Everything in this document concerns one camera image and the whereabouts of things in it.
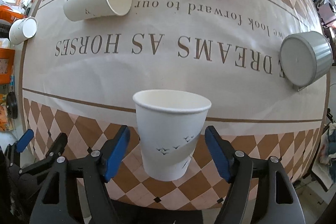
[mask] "black round object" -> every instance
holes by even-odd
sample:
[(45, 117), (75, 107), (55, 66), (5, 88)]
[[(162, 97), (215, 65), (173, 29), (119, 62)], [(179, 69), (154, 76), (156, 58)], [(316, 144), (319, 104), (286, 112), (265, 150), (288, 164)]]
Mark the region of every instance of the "black round object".
[(9, 118), (16, 119), (17, 118), (17, 100), (15, 93), (11, 91), (7, 94), (7, 115)]

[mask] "table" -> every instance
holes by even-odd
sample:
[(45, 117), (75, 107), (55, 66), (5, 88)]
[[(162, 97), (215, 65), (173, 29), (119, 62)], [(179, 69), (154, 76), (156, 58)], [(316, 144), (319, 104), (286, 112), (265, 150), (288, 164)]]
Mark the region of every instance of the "table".
[[(38, 0), (36, 35), (21, 62), (22, 117), (41, 159), (59, 132), (64, 155), (84, 157), (121, 124), (131, 140), (112, 199), (169, 210), (219, 208), (229, 185), (201, 135), (186, 174), (150, 178), (142, 166), (132, 95), (187, 90), (212, 101), (205, 126), (251, 157), (274, 155), (294, 182), (308, 169), (324, 123), (330, 79), (295, 92), (278, 62), (285, 36), (322, 32), (311, 0), (133, 0), (124, 17), (70, 22), (64, 0)], [(250, 199), (256, 197), (257, 180)]]

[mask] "silver screw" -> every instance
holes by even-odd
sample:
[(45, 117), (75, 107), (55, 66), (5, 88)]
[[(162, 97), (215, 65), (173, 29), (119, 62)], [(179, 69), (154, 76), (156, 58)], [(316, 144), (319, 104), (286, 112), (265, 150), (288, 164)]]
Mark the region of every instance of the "silver screw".
[(92, 152), (91, 152), (91, 156), (92, 157), (98, 157), (100, 155), (100, 151), (99, 150), (93, 150)]
[(271, 162), (273, 162), (273, 163), (277, 163), (277, 162), (279, 162), (279, 159), (277, 158), (277, 157), (275, 157), (275, 156), (272, 156), (272, 157), (270, 157), (270, 160), (271, 160)]
[(60, 163), (62, 163), (62, 162), (64, 162), (65, 161), (65, 158), (62, 156), (62, 157), (59, 157), (59, 158), (57, 158), (57, 162), (60, 164)]
[(235, 152), (235, 154), (236, 154), (236, 156), (237, 157), (239, 157), (239, 158), (242, 158), (242, 157), (244, 157), (244, 152), (243, 151), (240, 151), (240, 150), (237, 150), (236, 152)]

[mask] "blue gripper pad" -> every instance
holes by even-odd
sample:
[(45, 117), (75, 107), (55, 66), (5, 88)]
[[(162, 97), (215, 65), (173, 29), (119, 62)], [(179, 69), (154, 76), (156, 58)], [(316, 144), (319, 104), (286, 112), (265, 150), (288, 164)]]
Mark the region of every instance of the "blue gripper pad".
[(109, 182), (110, 179), (115, 177), (117, 174), (130, 140), (131, 134), (128, 127), (125, 127), (124, 129), (120, 128), (119, 132), (113, 140), (109, 140), (114, 142), (117, 141), (117, 143), (115, 144), (112, 153), (106, 160), (106, 171), (104, 174), (104, 179), (106, 182)]
[(232, 155), (235, 150), (228, 141), (221, 139), (213, 126), (209, 126), (205, 130), (205, 143), (219, 175), (225, 179), (227, 183), (231, 183), (233, 179), (231, 167), (234, 163), (234, 158), (230, 155)]
[(16, 152), (22, 153), (34, 138), (34, 131), (28, 129), (16, 143)]

